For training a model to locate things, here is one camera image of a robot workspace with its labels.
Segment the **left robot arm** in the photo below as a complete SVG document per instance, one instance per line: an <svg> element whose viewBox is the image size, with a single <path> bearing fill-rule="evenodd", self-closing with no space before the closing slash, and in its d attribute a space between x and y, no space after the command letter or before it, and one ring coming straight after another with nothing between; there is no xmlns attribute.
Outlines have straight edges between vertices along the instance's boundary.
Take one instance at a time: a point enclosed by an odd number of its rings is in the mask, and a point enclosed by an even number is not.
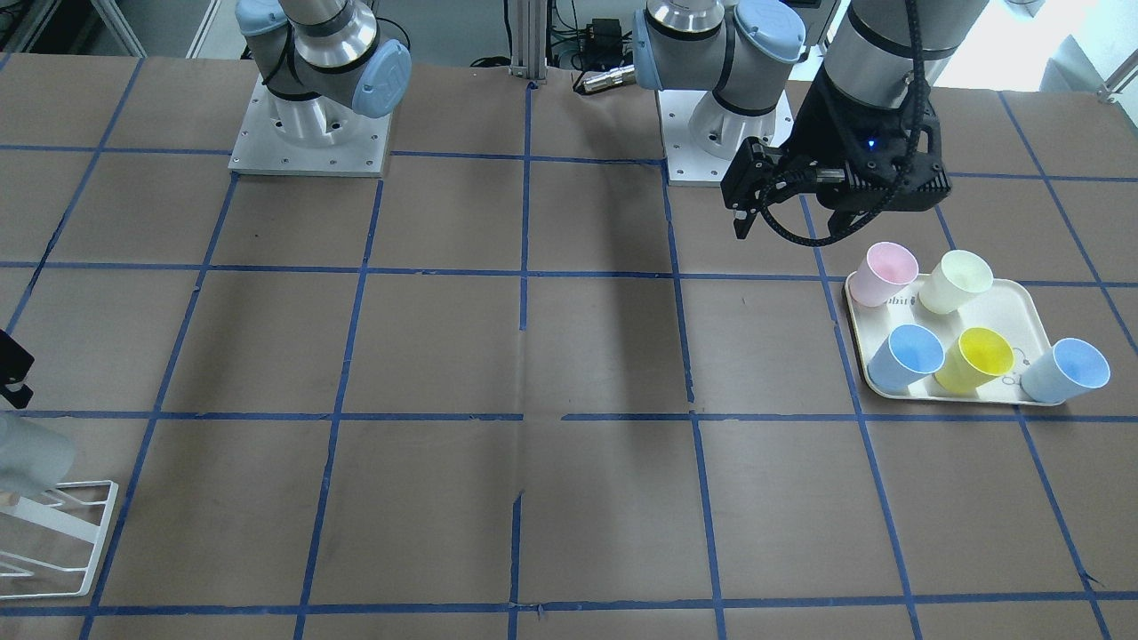
<svg viewBox="0 0 1138 640"><path fill-rule="evenodd" d="M934 208L951 191L931 102L983 1L853 1L784 142L748 133L775 115L807 44L781 1L649 1L630 28L637 83L701 91L696 131L728 161L719 180L734 233L757 220L809 247L840 243L885 212Z"/></svg>

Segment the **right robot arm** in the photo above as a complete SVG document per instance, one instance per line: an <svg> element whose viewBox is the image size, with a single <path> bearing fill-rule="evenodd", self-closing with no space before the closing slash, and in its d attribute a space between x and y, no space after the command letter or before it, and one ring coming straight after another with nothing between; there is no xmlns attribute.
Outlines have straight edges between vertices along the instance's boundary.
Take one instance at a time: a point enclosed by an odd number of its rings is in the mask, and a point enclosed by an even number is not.
<svg viewBox="0 0 1138 640"><path fill-rule="evenodd" d="M410 57L357 1L245 1L253 61L15 56L3 72L3 328L33 417L325 415L377 180L226 166L247 107L330 106L327 139L403 96Z"/></svg>

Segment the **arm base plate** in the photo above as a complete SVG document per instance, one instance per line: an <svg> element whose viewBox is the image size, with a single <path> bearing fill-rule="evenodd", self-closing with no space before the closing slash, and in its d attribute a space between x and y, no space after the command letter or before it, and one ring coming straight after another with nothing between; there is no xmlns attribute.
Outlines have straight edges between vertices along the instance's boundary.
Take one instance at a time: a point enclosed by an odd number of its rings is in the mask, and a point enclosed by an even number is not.
<svg viewBox="0 0 1138 640"><path fill-rule="evenodd" d="M667 90L659 91L657 98L668 180L673 186L719 186L747 138L777 147L793 126L785 91L773 110L760 116L731 112L709 91Z"/></svg>
<svg viewBox="0 0 1138 640"><path fill-rule="evenodd" d="M228 169L259 177L381 178L393 117L369 118L318 97L289 101L259 77L236 136Z"/></svg>

